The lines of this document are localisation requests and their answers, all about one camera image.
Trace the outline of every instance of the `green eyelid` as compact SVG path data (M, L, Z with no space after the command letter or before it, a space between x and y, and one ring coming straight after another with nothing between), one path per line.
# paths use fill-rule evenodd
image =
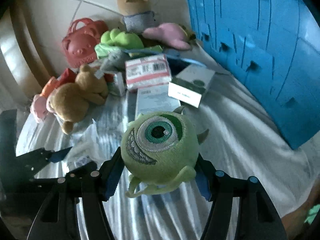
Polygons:
M171 121L173 123L173 125L177 131L178 140L180 141L183 136L183 128L182 128L182 124L179 121L179 119L177 117L175 117L174 115L169 115L169 114L161 114L160 116L168 119L169 121Z

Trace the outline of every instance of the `white cardboard box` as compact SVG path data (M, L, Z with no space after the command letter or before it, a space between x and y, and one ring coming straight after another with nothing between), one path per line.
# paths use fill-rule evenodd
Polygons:
M168 96L169 84L148 88L139 88L137 94L136 114L148 114L157 111L173 111L181 106L180 101Z
M168 96L198 108L214 74L213 70L191 64L169 83Z

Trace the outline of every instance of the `green plush toy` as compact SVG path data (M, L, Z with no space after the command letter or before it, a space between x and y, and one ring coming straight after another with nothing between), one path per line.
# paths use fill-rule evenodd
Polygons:
M173 112L139 115L129 123L121 141L122 159L132 173L127 197L171 192L182 182L196 177L194 167L199 144L209 130L197 135L192 122L181 114L182 110L183 107L179 107ZM148 186L135 193L141 182Z
M135 33L121 32L119 29L113 29L105 32L101 36L101 43L108 46L116 46L124 49L143 49L143 43Z

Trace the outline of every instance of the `metal screw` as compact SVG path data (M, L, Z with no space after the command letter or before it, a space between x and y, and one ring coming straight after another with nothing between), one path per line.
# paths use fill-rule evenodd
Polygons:
M258 183L258 179L255 176L251 176L249 179L252 183Z
M93 171L91 172L91 177L98 177L100 175L99 171Z
M59 179L58 179L58 183L64 183L66 181L66 178L64 178L64 177L60 177Z
M218 177L223 177L224 176L224 172L223 171L216 171L216 175Z

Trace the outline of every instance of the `embroidered eye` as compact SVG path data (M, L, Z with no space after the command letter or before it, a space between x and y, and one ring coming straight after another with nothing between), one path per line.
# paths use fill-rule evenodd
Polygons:
M181 138L181 122L175 116L167 114L149 118L137 132L138 146L149 152L165 151Z

